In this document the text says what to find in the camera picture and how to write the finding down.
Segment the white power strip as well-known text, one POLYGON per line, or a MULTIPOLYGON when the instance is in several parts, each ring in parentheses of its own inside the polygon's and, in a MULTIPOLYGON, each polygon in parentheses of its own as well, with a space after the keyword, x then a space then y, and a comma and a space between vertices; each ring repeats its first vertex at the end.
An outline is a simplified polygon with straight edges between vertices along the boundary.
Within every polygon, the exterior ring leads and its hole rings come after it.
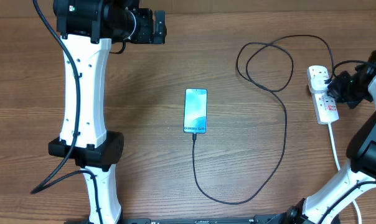
MULTIPOLYGON (((307 69, 308 84, 310 77, 330 78, 327 68, 320 65, 312 65, 307 69)), ((331 124, 339 119, 336 101, 324 93, 312 94, 314 110, 318 124, 331 124)))

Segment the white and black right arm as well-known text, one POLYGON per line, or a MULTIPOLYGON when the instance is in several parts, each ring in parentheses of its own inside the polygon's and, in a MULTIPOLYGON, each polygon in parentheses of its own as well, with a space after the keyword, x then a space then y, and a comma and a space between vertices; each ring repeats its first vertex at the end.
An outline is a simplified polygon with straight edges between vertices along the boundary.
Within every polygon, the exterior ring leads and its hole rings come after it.
POLYGON ((347 162, 321 190, 269 219, 269 223, 338 223, 338 214, 364 192, 376 188, 376 50, 355 74, 347 71, 328 77, 309 67, 307 74, 314 105, 335 111, 336 103, 355 108, 362 100, 374 103, 375 112, 351 139, 347 162))

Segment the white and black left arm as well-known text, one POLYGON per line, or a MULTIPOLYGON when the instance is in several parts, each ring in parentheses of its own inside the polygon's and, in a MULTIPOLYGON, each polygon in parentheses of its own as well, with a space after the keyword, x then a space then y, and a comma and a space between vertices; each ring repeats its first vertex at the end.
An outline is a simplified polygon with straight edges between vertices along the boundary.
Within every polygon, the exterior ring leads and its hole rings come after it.
POLYGON ((88 223, 121 223, 116 164, 124 136, 105 126, 105 73, 111 46, 163 44, 166 13, 138 1, 56 0, 57 39, 65 64, 65 111, 61 132, 49 153, 73 159, 83 174, 90 201, 88 223))

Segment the white USB charger adapter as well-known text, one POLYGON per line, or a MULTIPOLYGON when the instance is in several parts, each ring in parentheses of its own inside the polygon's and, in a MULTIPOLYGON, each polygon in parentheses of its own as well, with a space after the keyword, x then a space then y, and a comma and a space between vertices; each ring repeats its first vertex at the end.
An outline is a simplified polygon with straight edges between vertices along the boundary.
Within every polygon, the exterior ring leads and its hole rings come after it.
POLYGON ((309 79, 309 91, 312 94, 324 93, 328 89, 329 78, 326 77, 310 77, 309 79))

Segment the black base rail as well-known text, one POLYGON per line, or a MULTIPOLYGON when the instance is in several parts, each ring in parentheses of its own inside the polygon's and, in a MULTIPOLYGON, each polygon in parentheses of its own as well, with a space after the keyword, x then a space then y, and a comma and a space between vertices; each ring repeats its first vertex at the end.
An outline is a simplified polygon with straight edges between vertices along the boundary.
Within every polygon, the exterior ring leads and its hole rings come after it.
POLYGON ((251 218, 199 218, 199 219, 163 219, 150 220, 149 218, 135 218, 119 220, 116 224, 266 224, 284 223, 286 214, 255 215, 251 218))

